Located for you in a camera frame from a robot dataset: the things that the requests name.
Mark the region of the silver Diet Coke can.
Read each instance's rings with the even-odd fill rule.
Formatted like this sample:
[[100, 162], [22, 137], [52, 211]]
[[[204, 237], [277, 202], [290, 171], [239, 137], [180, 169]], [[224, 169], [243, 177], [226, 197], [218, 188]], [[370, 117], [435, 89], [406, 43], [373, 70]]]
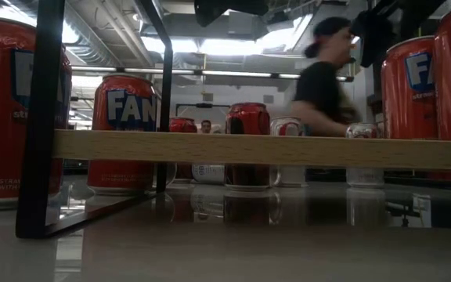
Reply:
[[[347, 138], [377, 139], [382, 137], [381, 130], [373, 123], [355, 123], [348, 127]], [[346, 168], [346, 181], [349, 186], [374, 188], [384, 185], [382, 168]]]
[[[271, 121], [272, 136], [303, 136], [304, 130], [296, 117], [277, 117]], [[277, 187], [299, 187], [305, 182], [305, 167], [300, 165], [270, 166], [270, 185]]]

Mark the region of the red Coca-Cola Star Wars can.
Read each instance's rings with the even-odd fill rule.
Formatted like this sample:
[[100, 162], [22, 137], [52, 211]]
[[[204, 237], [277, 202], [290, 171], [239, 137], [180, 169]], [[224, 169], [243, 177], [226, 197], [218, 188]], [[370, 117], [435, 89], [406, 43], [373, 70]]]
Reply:
[[[270, 115], [263, 103], [236, 103], [229, 108], [226, 134], [270, 134]], [[224, 182], [238, 190], [263, 190], [269, 187], [270, 167], [264, 164], [226, 164]]]
[[[169, 124], [170, 132], [197, 133], [197, 126], [192, 118], [172, 117]], [[175, 181], [190, 182], [193, 179], [192, 165], [190, 163], [178, 163]]]

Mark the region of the light wooden shelf board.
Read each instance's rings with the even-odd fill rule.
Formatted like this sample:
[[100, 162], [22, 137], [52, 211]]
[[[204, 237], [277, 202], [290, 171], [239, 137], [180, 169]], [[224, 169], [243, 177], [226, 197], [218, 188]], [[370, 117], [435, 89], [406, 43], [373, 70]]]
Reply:
[[451, 170], [451, 141], [58, 130], [53, 157]]

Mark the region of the grey ceiling unit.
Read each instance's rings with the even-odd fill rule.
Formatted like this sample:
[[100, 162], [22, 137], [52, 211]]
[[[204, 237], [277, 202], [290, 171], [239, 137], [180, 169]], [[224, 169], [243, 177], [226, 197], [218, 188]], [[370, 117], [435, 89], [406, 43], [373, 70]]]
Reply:
[[248, 13], [231, 11], [228, 15], [230, 38], [253, 40], [255, 17]]

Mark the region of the long ceiling light bar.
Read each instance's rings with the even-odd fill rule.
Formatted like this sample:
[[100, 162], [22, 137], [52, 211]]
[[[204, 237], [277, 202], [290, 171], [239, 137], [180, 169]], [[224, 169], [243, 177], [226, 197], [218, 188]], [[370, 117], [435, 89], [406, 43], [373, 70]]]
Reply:
[[[164, 74], [163, 69], [158, 68], [130, 68], [130, 67], [86, 67], [72, 66], [73, 72], [83, 73], [127, 73], [127, 74]], [[247, 72], [247, 71], [229, 71], [229, 70], [194, 70], [194, 69], [172, 69], [173, 75], [187, 76], [227, 76], [238, 78], [271, 78], [295, 80], [300, 77], [299, 74], [281, 74], [265, 72]]]

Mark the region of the black metal shelf frame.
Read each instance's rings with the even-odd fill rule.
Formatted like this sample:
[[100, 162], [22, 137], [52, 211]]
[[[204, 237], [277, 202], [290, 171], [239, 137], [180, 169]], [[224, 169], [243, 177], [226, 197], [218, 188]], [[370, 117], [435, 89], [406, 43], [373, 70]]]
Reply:
[[51, 237], [95, 218], [94, 215], [77, 215], [65, 223], [45, 224], [64, 10], [65, 0], [38, 2], [31, 99], [16, 213], [16, 236], [23, 239]]

